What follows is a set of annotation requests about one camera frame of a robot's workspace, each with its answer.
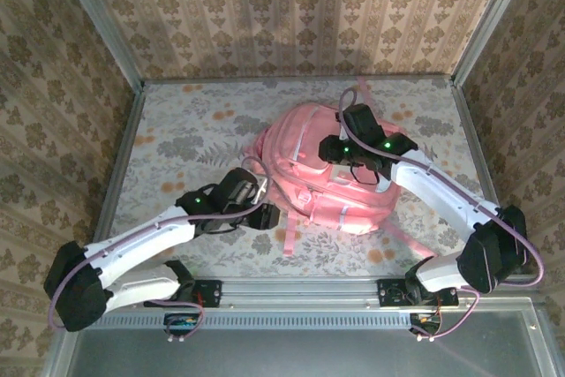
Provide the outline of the aluminium frame post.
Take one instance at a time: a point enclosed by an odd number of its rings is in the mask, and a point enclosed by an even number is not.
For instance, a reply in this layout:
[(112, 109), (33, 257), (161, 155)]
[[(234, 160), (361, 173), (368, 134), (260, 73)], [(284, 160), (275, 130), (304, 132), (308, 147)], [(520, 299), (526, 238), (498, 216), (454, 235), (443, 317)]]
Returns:
[(129, 42), (111, 11), (109, 0), (79, 0), (92, 20), (104, 44), (135, 94), (143, 90), (143, 79), (131, 52)]
[(493, 35), (512, 0), (488, 0), (484, 13), (471, 34), (467, 46), (454, 68), (451, 80), (455, 87), (461, 87)]

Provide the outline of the aluminium table side rail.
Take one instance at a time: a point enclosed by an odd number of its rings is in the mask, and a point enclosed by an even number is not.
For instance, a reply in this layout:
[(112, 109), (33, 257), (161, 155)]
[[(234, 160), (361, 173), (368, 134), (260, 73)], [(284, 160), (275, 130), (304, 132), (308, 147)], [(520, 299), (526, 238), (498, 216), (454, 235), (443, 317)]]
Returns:
[(463, 90), (456, 86), (451, 79), (448, 80), (448, 83), (471, 161), (471, 175), (469, 177), (465, 177), (463, 180), (458, 177), (457, 181), (474, 195), (490, 201), (499, 207), (507, 207), (509, 204), (503, 203), (499, 200), (494, 188), (493, 180), (487, 167), (486, 157), (480, 144), (478, 133), (473, 123)]
[(132, 108), (124, 129), (123, 138), (120, 142), (119, 149), (117, 150), (116, 161), (109, 180), (104, 202), (102, 203), (102, 210), (94, 231), (94, 243), (105, 241), (109, 238), (111, 232), (117, 211), (117, 204), (119, 202), (125, 174), (132, 154), (134, 140), (139, 128), (146, 100), (145, 85), (146, 82), (141, 81), (139, 88), (134, 90)]

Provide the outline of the wide aluminium frame rail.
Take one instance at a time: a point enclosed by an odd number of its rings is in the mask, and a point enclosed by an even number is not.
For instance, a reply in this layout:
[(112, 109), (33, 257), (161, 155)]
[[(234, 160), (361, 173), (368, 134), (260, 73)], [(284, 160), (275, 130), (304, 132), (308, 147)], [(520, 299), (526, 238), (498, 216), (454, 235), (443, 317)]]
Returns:
[[(380, 304), (378, 280), (280, 280), (268, 278), (219, 280), (222, 282), (220, 309), (297, 310), (304, 308), (432, 308), (435, 306), (391, 306)], [(174, 303), (169, 298), (180, 287), (179, 277), (171, 268), (158, 268), (151, 273), (129, 273), (104, 287), (98, 275), (90, 278), (74, 276), (58, 297), (51, 298), (57, 313), (69, 313), (87, 321), (98, 320), (105, 313), (119, 308), (143, 305), (145, 308), (190, 307), (192, 302)], [(443, 306), (455, 308), (458, 305)]]

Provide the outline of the thin aluminium table rail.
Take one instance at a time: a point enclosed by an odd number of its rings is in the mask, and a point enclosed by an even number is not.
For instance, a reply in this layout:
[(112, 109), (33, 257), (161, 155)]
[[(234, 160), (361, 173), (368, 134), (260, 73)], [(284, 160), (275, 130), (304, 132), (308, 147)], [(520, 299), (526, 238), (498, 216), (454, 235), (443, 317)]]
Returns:
[(142, 82), (143, 87), (149, 85), (180, 85), (180, 84), (211, 84), (211, 83), (282, 83), (282, 82), (299, 82), (299, 81), (358, 81), (365, 80), (445, 80), (450, 81), (451, 77), (447, 74), (390, 74), (390, 75), (334, 75), (334, 76), (297, 76), (297, 77), (237, 77), (237, 78), (208, 78), (208, 79), (145, 79)]

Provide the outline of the grey metal panel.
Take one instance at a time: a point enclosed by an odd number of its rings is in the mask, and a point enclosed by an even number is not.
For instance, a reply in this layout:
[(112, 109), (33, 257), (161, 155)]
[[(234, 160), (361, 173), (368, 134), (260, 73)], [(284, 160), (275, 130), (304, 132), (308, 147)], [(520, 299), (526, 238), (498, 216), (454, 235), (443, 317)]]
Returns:
[(565, 377), (527, 298), (484, 301), (449, 336), (409, 329), (85, 329), (56, 337), (41, 377)]

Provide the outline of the pink school backpack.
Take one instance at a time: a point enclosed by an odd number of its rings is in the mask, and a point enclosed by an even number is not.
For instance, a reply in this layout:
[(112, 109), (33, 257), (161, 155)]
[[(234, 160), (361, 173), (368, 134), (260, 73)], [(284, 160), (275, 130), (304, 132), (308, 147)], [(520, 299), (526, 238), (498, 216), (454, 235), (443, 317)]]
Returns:
[(342, 154), (350, 153), (340, 137), (337, 112), (335, 106), (316, 102), (298, 105), (261, 131), (245, 150), (267, 165), (273, 178), (268, 197), (288, 214), (284, 255), (294, 253), (299, 222), (352, 235), (384, 229), (419, 255), (433, 255), (389, 220), (401, 193), (398, 185), (363, 165), (320, 158), (320, 149), (331, 142)]

